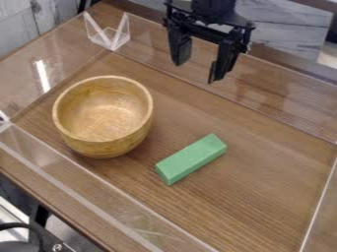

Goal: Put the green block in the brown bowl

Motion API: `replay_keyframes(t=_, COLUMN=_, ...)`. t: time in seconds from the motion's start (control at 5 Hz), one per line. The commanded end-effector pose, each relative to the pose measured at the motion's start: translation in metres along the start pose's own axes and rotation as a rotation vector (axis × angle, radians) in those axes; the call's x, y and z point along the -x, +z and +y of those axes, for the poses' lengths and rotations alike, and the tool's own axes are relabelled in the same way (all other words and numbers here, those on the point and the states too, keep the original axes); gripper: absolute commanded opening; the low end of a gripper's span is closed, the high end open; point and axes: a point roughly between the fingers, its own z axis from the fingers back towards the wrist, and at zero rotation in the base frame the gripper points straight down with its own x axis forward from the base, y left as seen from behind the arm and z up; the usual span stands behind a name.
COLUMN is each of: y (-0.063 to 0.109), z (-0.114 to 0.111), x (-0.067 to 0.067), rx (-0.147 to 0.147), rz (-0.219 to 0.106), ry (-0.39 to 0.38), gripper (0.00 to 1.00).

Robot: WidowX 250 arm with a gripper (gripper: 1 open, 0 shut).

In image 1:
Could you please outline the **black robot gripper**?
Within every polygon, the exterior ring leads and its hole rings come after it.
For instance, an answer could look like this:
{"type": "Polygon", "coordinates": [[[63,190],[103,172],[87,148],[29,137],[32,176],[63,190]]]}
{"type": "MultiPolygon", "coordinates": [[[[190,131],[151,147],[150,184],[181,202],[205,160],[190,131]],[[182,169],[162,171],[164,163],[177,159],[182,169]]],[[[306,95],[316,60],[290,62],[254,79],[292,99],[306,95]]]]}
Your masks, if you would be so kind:
{"type": "Polygon", "coordinates": [[[193,36],[218,43],[217,59],[210,64],[210,84],[231,71],[239,53],[237,43],[247,48],[255,30],[254,23],[237,14],[235,4],[237,0],[164,0],[164,27],[174,64],[181,66],[191,58],[193,36]]]}

